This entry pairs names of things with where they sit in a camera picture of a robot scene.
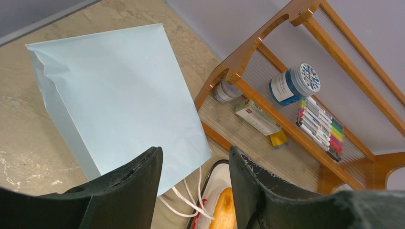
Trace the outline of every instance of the yellow object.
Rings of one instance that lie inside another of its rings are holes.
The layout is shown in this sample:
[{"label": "yellow object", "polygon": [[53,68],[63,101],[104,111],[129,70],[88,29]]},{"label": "yellow object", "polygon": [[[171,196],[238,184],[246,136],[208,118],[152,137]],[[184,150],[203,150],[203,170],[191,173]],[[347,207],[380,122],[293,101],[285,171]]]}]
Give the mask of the yellow object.
[{"label": "yellow object", "polygon": [[274,149],[280,149],[283,147],[288,146],[287,136],[284,131],[279,131],[270,135],[271,144],[273,145]]}]

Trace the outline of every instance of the small box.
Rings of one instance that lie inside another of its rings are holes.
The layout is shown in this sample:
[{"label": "small box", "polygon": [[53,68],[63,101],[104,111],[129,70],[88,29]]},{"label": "small box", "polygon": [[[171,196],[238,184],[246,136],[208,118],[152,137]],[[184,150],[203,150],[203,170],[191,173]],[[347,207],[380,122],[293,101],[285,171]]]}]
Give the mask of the small box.
[{"label": "small box", "polygon": [[281,130],[280,125],[251,99],[241,103],[235,113],[266,136]]}]

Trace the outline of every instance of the wooden rack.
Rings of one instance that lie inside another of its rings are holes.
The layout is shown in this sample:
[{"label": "wooden rack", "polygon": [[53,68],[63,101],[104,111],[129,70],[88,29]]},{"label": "wooden rack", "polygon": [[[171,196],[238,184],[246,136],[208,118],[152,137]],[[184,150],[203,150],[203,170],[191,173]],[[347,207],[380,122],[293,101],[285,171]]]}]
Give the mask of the wooden rack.
[{"label": "wooden rack", "polygon": [[[266,68],[273,76],[285,71],[287,67],[262,41],[284,21],[289,20],[293,26],[303,24],[396,129],[405,136],[405,122],[384,100],[348,54],[321,26],[318,19],[313,17],[317,10],[319,10],[318,15],[328,17],[328,20],[332,21],[336,29],[353,45],[355,51],[364,58],[368,67],[386,84],[398,101],[405,105],[405,96],[326,1],[292,0],[220,63],[208,77],[194,100],[205,133],[226,150],[229,150],[232,145],[239,146],[267,169],[309,190],[329,194],[344,183],[353,189],[386,188],[388,175],[405,166],[405,152],[375,156],[345,127],[344,159],[340,163],[335,163],[297,128],[293,121],[287,118],[288,114],[296,109],[292,106],[287,108],[276,104],[271,99],[268,89],[261,87],[261,85],[267,85],[269,79],[242,77],[245,71],[249,71],[247,68],[251,58],[265,59],[268,63]],[[274,150],[268,137],[263,136],[236,116],[234,108],[242,98],[226,104],[215,100],[210,92],[224,77],[228,83],[235,84],[244,93],[244,97],[252,99],[281,124],[283,130],[292,139],[290,146]]]}]

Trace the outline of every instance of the white container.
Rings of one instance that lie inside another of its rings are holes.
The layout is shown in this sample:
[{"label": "white container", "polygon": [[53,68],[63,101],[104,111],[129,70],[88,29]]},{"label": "white container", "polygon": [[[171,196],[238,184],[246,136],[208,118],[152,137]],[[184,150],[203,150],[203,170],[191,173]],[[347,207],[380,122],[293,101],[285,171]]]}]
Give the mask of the white container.
[{"label": "white container", "polygon": [[288,105],[314,95],[320,89],[315,70],[307,63],[296,65],[270,81],[269,89],[273,99]]},{"label": "white container", "polygon": [[215,98],[221,103],[234,100],[243,95],[242,91],[240,91],[234,84],[227,83],[225,79],[226,77],[224,77],[214,89]]}]

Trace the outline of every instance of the snowflake pattern on lid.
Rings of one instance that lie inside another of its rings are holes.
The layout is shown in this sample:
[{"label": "snowflake pattern on lid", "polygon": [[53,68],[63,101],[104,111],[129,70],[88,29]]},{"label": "snowflake pattern on lid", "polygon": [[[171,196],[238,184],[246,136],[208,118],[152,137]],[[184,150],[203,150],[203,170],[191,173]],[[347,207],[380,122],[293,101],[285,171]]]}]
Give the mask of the snowflake pattern on lid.
[{"label": "snowflake pattern on lid", "polygon": [[315,70],[307,63],[301,65],[301,76],[305,84],[313,91],[319,90],[320,81]]}]

